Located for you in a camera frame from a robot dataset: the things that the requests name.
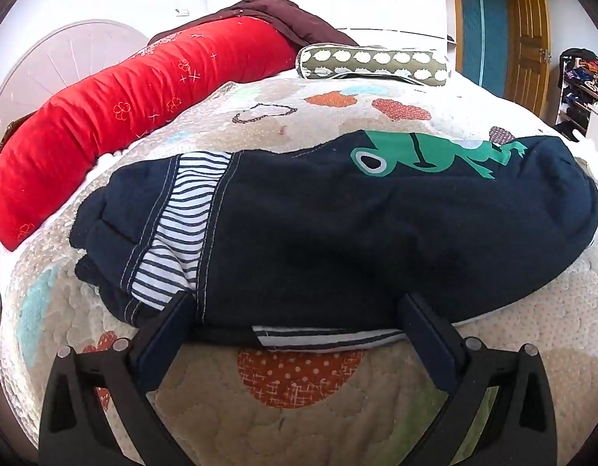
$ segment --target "patterned bedspread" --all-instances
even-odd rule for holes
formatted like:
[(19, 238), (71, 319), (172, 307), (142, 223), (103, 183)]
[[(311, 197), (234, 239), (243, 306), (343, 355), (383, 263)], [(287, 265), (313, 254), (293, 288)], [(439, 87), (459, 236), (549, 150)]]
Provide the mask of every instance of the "patterned bedspread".
[[(509, 102), (496, 98), (488, 106), (452, 90), (394, 80), (267, 79), (223, 86), (146, 136), (97, 178), (17, 263), (3, 301), (0, 370), (30, 439), (37, 443), (58, 348), (104, 349), (135, 333), (107, 312), (94, 288), (74, 276), (82, 254), (70, 247), (68, 233), (83, 198), (105, 185), (115, 168), (140, 160), (194, 150), (291, 151), (360, 129), (497, 144), (557, 135)], [(525, 342), (539, 347), (556, 407), (559, 464), (566, 464), (598, 421), (598, 231), (553, 282), (459, 330), (490, 347), (518, 350)], [(125, 453), (138, 459), (110, 395), (99, 391), (99, 397)], [(202, 466), (394, 466), (445, 400), (406, 341), (318, 355), (184, 345), (149, 398)], [(471, 451), (491, 398), (488, 393), (461, 456)]]

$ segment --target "curved headboard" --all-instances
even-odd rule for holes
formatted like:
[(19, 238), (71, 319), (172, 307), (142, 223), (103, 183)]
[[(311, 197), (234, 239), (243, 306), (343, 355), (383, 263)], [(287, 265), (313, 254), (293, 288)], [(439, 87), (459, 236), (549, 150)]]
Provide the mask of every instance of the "curved headboard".
[(105, 19), (68, 24), (47, 35), (18, 60), (0, 87), (0, 141), (9, 123), (147, 43), (135, 28)]

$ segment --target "frog eye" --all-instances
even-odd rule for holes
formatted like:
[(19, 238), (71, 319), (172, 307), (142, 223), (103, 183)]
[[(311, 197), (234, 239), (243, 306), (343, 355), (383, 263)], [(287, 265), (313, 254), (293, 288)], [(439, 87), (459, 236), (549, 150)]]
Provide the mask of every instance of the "frog eye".
[(355, 159), (357, 160), (357, 164), (369, 174), (382, 173), (387, 169), (387, 161), (372, 152), (357, 151)]

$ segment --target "cylindrical pillow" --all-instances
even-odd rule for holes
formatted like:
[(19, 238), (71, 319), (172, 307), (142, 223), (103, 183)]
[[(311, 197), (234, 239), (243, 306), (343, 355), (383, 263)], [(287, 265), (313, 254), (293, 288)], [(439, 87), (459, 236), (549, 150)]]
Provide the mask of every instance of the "cylindrical pillow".
[(52, 96), (0, 155), (0, 240), (14, 250), (54, 213), (96, 158), (172, 121), (226, 82), (293, 67), (270, 24), (229, 18), (164, 37)]

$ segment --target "wooden door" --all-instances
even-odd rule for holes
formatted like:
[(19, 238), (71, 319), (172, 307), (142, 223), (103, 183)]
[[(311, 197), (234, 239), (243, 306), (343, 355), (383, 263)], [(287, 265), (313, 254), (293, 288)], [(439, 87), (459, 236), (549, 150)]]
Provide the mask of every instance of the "wooden door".
[(549, 15), (546, 0), (509, 0), (511, 31), (506, 96), (541, 115), (549, 84)]

